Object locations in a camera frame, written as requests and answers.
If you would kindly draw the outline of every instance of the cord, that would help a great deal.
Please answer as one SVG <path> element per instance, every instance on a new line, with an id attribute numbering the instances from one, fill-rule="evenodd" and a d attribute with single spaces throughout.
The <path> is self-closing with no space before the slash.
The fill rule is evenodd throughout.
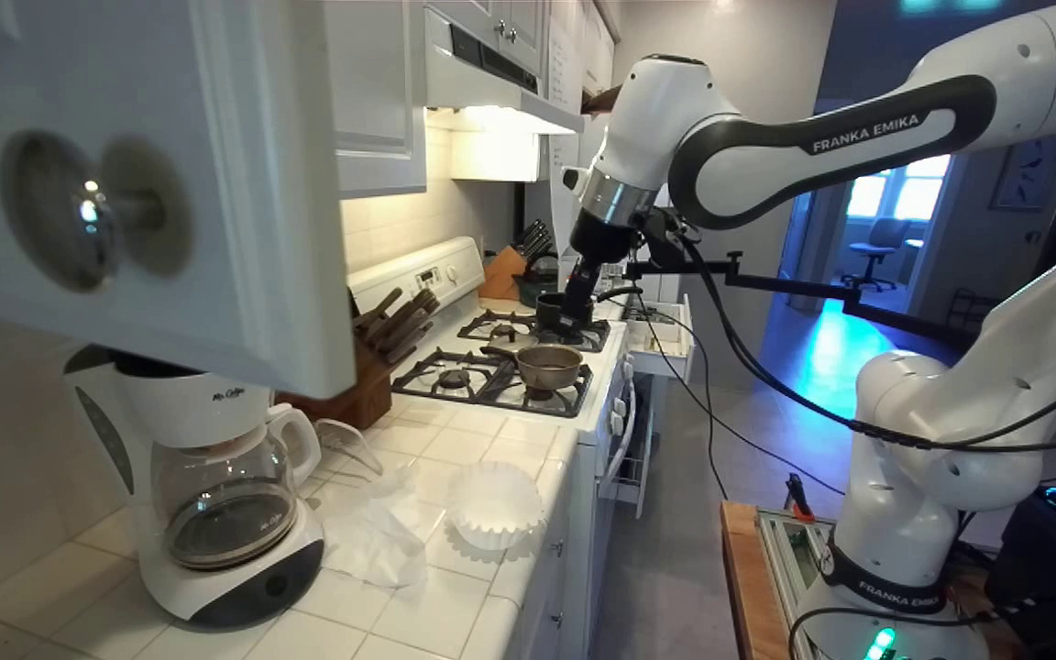
<path id="1" fill-rule="evenodd" d="M 664 354 L 664 344 L 659 344 L 659 343 L 657 343 L 657 344 L 659 344 L 659 358 L 671 366 L 671 373 L 676 373 L 676 382 L 683 387 L 683 391 L 685 391 L 685 396 L 691 396 L 691 401 L 694 401 L 694 405 L 697 405 L 697 406 L 702 406 L 716 424 L 723 424 L 734 440 L 748 443 L 751 453 L 758 453 L 758 456 L 765 456 L 765 460 L 775 460 L 775 461 L 795 471 L 801 477 L 820 483 L 824 493 L 833 493 L 833 497 L 846 497 L 845 489 L 836 489 L 836 483 L 820 479 L 818 475 L 812 475 L 812 471 L 787 461 L 786 456 L 778 456 L 778 453 L 756 443 L 756 440 L 745 437 L 737 424 L 730 424 L 726 417 L 718 417 L 716 406 L 713 406 L 713 382 L 707 382 L 713 366 L 707 366 L 703 338 L 702 338 L 691 324 L 683 324 L 683 321 L 676 321 L 676 316 L 669 316 L 669 313 L 659 313 L 659 308 L 644 308 L 644 313 L 664 316 L 669 324 L 683 328 L 683 330 L 697 343 L 697 354 L 703 355 L 703 396 L 707 396 L 707 405 L 703 405 L 703 401 L 694 391 L 694 387 L 676 372 L 676 362 L 671 362 L 671 355 Z"/>
<path id="2" fill-rule="evenodd" d="M 697 263 L 697 272 L 702 272 L 702 278 L 703 278 L 703 286 L 707 286 L 707 301 L 713 301 L 713 308 L 716 308 L 716 316 L 718 316 L 718 324 L 723 324 L 723 334 L 726 334 L 734 355 L 742 358 L 742 366 L 745 366 L 756 382 L 763 382 L 763 387 L 769 387 L 775 391 L 787 396 L 793 405 L 801 405 L 801 406 L 807 406 L 807 410 L 813 410 L 813 415 L 820 415 L 820 417 L 828 417 L 828 422 L 836 422 L 836 424 L 846 424 L 850 434 L 863 434 L 863 437 L 880 440 L 880 443 L 900 443 L 900 449 L 963 453 L 963 456 L 1056 453 L 1056 443 L 978 449 L 978 443 L 990 443 L 990 440 L 998 440 L 998 437 L 1007 437 L 1007 434 L 1017 434 L 1017 431 L 1024 431 L 1024 424 L 1034 424 L 1038 417 L 1054 415 L 1054 410 L 1056 410 L 1056 401 L 1044 405 L 1040 410 L 1012 422 L 1012 424 L 1002 424 L 1002 431 L 990 431 L 990 434 L 978 434 L 978 437 L 967 437 L 967 440 L 945 440 L 945 443 L 932 443 L 929 437 L 913 437 L 913 434 L 870 424 L 870 422 L 863 422 L 863 417 L 846 417 L 846 415 L 836 415 L 836 410 L 807 401 L 802 391 L 787 389 L 778 373 L 769 373 L 769 372 L 751 355 L 751 347 L 745 344 L 745 338 L 737 334 L 737 328 L 730 324 L 730 316 L 726 316 L 726 308 L 723 308 L 718 286 L 716 286 L 716 278 L 713 278 L 702 248 L 697 248 L 691 237 L 677 237 L 677 241 L 683 241 L 683 248 L 691 255 L 691 261 Z"/>
<path id="3" fill-rule="evenodd" d="M 923 618 L 903 618 L 903 613 L 884 613 L 884 610 L 812 610 L 802 618 L 793 621 L 787 626 L 787 660 L 795 660 L 795 635 L 807 621 L 818 618 L 874 618 L 874 621 L 894 621 L 894 622 L 922 622 L 922 626 L 973 626 L 973 622 L 990 622 L 990 613 L 977 613 L 977 618 L 956 618 L 956 621 L 923 621 Z"/>
<path id="4" fill-rule="evenodd" d="M 676 372 L 653 321 L 644 316 L 644 328 L 648 328 L 648 338 L 653 344 L 659 347 L 659 358 L 669 362 L 669 372 L 676 373 L 676 382 L 697 401 L 697 406 L 707 415 L 707 471 L 713 471 L 713 479 L 718 489 L 718 500 L 726 500 L 726 489 L 723 489 L 723 477 L 718 477 L 718 461 L 716 461 L 716 401 L 713 401 L 713 362 L 707 362 L 707 354 L 702 344 L 702 338 L 694 334 L 697 347 L 702 347 L 702 358 L 703 358 L 703 401 L 683 382 L 683 373 Z"/>

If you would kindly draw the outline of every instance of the robotic arm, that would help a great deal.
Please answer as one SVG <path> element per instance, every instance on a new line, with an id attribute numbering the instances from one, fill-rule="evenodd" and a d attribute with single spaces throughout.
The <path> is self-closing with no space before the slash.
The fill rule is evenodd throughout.
<path id="1" fill-rule="evenodd" d="M 742 229 L 795 192 L 1038 136 L 1056 136 L 1056 8 L 951 41 L 903 90 L 795 126 L 742 116 L 702 64 L 641 58 L 578 186 L 571 245 L 582 263 L 564 286 L 564 321 L 587 324 L 597 268 L 627 257 L 633 214 L 664 182 L 683 220 Z M 1054 401 L 1056 268 L 993 308 L 956 366 L 894 354 L 859 373 L 863 422 L 932 443 L 1007 431 Z M 1056 410 L 998 449 L 1040 449 L 1054 431 Z M 878 618 L 812 618 L 802 635 L 833 660 L 870 658 L 880 626 L 894 626 L 894 658 L 988 658 L 977 630 L 952 626 L 938 582 L 956 510 L 1012 508 L 1038 479 L 1040 453 L 960 456 L 853 437 L 846 508 L 802 610 Z"/>
<path id="2" fill-rule="evenodd" d="M 703 64 L 641 58 L 578 186 L 564 324 L 589 321 L 600 263 L 669 182 L 683 220 L 742 229 L 778 203 L 929 153 L 1056 136 L 1056 8 L 935 48 L 903 90 L 793 126 L 748 123 Z"/>

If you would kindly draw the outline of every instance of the backsplash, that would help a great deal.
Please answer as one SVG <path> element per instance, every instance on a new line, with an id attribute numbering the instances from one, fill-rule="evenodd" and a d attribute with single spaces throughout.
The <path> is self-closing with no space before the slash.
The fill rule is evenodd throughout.
<path id="1" fill-rule="evenodd" d="M 482 248 L 511 241 L 515 186 L 455 182 L 448 175 L 450 131 L 432 113 L 424 126 L 424 195 L 342 203 L 349 272 L 455 236 L 472 236 Z"/>
<path id="2" fill-rule="evenodd" d="M 0 581 L 124 503 L 66 401 L 74 347 L 0 324 Z"/>
<path id="3" fill-rule="evenodd" d="M 511 241 L 505 182 L 455 182 L 448 131 L 429 127 L 429 192 L 346 203 L 349 268 L 472 236 Z M 0 581 L 34 566 L 124 503 L 97 437 L 80 431 L 61 362 L 80 343 L 0 324 Z"/>

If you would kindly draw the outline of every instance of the white countertop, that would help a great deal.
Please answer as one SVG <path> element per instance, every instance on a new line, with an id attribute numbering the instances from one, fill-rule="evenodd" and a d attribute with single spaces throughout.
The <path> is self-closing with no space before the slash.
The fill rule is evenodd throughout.
<path id="1" fill-rule="evenodd" d="M 368 434 L 388 471 L 406 467 L 422 503 L 443 508 L 460 471 L 515 461 L 553 512 L 576 424 L 539 415 L 441 406 L 395 396 Z M 314 475 L 306 500 L 322 519 L 336 479 Z M 441 526 L 406 586 L 385 589 L 322 570 L 284 618 L 247 630 L 173 622 L 141 586 L 124 512 L 37 558 L 0 582 L 0 658 L 25 660 L 499 660 L 527 594 L 536 552 L 482 563 Z"/>

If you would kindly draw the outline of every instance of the doorway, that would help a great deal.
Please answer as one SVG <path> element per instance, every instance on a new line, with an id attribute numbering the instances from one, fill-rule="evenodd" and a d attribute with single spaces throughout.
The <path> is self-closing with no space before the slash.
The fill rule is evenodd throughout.
<path id="1" fill-rule="evenodd" d="M 863 303 L 911 316 L 951 168 L 952 160 L 938 153 L 813 192 L 793 214 L 786 245 L 795 248 L 780 255 L 780 272 L 859 286 Z"/>

